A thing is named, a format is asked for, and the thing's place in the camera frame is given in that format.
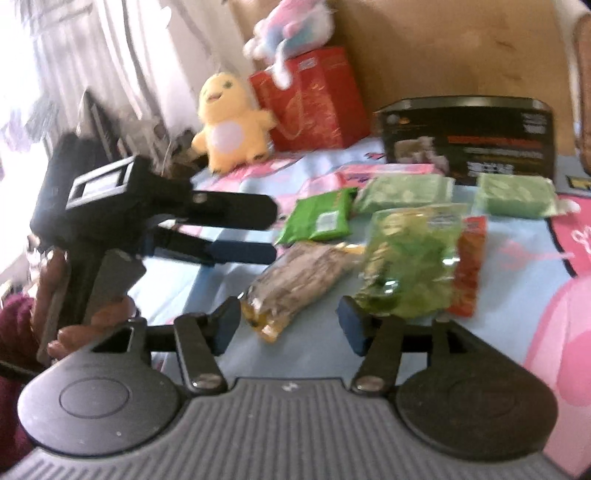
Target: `blue bedsheet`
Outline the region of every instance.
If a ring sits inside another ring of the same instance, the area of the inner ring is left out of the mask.
[[[297,193],[310,178],[329,173],[349,163],[375,163],[382,151],[377,139],[366,139],[344,151],[319,151],[264,177],[243,180],[238,191],[271,196]],[[571,166],[576,159],[561,158]],[[212,182],[209,173],[195,178],[199,188]],[[455,202],[472,203],[473,189],[456,187]],[[367,221],[352,222],[351,241],[364,241]],[[206,228],[202,237],[268,242],[274,232],[246,232]],[[515,248],[527,252],[522,262]],[[144,316],[152,324],[164,323],[182,312],[213,310],[229,295],[238,295],[264,269],[256,265],[218,265],[215,268],[149,260],[148,272],[134,287]],[[480,277],[478,310],[473,319],[463,320],[475,334],[522,363],[539,319],[556,291],[570,279],[558,254],[546,222],[491,218],[486,261]],[[339,328],[335,308],[342,295],[353,294],[358,280],[343,279],[328,295],[302,311],[272,345],[264,343],[243,321],[227,352],[218,359],[228,380],[236,377],[340,377],[350,381],[361,359],[349,348]],[[424,368],[425,355],[406,354],[400,380]],[[176,358],[169,356],[163,371],[178,379]]]

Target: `maroon sleeve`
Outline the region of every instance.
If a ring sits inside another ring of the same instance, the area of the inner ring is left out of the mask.
[[[36,340],[30,327],[33,299],[11,297],[0,310],[0,350],[34,358]],[[17,401],[22,385],[0,377],[0,472],[8,470],[31,451],[17,417]]]

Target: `bag of chips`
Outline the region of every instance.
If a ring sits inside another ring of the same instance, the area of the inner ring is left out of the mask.
[[[457,243],[460,262],[453,281],[452,305],[447,311],[461,317],[471,317],[478,300],[478,277],[484,262],[486,217],[464,219],[464,230]]]
[[[357,245],[298,242],[240,296],[245,319],[267,342],[324,295],[361,258]]]
[[[447,203],[452,199],[454,182],[436,174],[380,175],[359,192],[353,211],[374,213],[390,208]]]
[[[340,189],[298,200],[278,244],[334,240],[350,235],[349,214],[356,189]]]
[[[465,204],[449,203],[375,213],[359,305],[406,319],[448,308],[465,211]]]
[[[569,200],[559,200],[550,179],[538,176],[478,175],[477,209],[491,215],[539,219],[580,210]]]

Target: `orange package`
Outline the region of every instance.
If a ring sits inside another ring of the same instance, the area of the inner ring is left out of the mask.
[[[484,262],[486,217],[464,219],[464,231],[457,243],[460,262],[456,268],[452,305],[447,311],[461,317],[471,317],[478,300],[478,275]]]

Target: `finger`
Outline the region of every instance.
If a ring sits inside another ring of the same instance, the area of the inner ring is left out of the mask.
[[[37,341],[41,339],[43,334],[53,294],[65,275],[66,257],[63,251],[55,250],[52,258],[41,273],[35,306],[31,315],[31,328]]]
[[[134,314],[135,302],[129,297],[124,297],[101,308],[92,316],[90,324],[97,327],[113,327],[126,322]]]
[[[91,325],[71,325],[58,332],[57,341],[69,352],[74,352],[104,335],[105,330],[104,327]]]
[[[63,360],[70,353],[71,352],[57,340],[47,345],[47,354],[51,358],[55,358],[56,360]]]
[[[55,291],[66,273],[66,255],[59,248],[54,248],[47,255],[47,264],[41,269],[39,289]]]

